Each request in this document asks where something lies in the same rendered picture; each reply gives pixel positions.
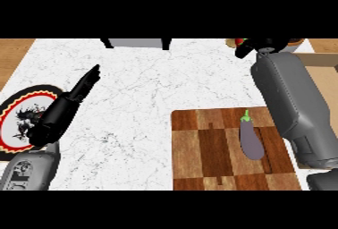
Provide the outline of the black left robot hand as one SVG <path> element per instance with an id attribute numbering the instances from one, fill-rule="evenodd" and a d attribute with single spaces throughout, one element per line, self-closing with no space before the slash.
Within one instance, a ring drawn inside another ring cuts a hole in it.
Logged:
<path id="1" fill-rule="evenodd" d="M 55 143 L 62 137 L 77 114 L 80 104 L 101 80 L 99 67 L 101 65 L 98 64 L 83 75 L 71 92 L 64 92 L 59 95 L 47 107 L 39 123 L 30 128 L 27 136 L 33 146 L 42 147 L 47 143 Z"/>

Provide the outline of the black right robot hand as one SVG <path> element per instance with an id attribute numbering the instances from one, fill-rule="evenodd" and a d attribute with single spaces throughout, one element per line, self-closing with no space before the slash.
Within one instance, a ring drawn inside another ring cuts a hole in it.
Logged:
<path id="1" fill-rule="evenodd" d="M 248 38 L 242 45 L 235 48 L 235 56 L 244 59 L 253 50 L 264 53 L 279 53 L 288 42 L 288 38 Z"/>

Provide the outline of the wooden cutting board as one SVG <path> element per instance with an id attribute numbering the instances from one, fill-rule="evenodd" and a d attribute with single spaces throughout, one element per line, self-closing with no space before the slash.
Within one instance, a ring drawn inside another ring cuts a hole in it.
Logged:
<path id="1" fill-rule="evenodd" d="M 254 118 L 264 156 L 250 159 L 239 140 L 241 117 Z M 292 160 L 269 109 L 219 108 L 171 112 L 173 189 L 298 191 Z"/>

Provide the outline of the brown round bowl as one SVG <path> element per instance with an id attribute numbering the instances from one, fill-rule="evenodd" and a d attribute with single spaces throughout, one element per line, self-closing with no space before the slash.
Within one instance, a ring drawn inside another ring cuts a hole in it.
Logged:
<path id="1" fill-rule="evenodd" d="M 298 47 L 303 44 L 303 42 L 304 42 L 304 39 L 303 38 L 291 38 L 289 39 L 289 42 L 288 42 L 288 46 L 289 47 Z M 227 38 L 226 39 L 226 45 L 230 48 L 236 48 L 235 38 Z"/>

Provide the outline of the black red oval placemat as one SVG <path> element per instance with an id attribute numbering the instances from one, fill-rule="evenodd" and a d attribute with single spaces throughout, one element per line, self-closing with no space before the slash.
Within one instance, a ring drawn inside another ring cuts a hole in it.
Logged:
<path id="1" fill-rule="evenodd" d="M 61 94 L 62 89 L 56 86 L 36 85 L 15 93 L 0 105 L 0 161 L 39 149 L 30 143 L 27 131 Z"/>

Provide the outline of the grey appliance with black legs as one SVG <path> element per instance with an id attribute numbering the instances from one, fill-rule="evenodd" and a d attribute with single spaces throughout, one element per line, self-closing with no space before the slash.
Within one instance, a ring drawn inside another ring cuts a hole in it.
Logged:
<path id="1" fill-rule="evenodd" d="M 102 38 L 106 48 L 114 47 L 154 47 L 163 50 L 170 49 L 170 38 Z"/>

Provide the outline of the purple eggplant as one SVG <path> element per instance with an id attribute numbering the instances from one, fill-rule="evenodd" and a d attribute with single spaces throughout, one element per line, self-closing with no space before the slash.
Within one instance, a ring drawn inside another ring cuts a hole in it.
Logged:
<path id="1" fill-rule="evenodd" d="M 245 156 L 251 160 L 260 160 L 264 156 L 264 148 L 254 130 L 254 121 L 248 112 L 244 112 L 244 116 L 241 117 L 239 138 Z"/>

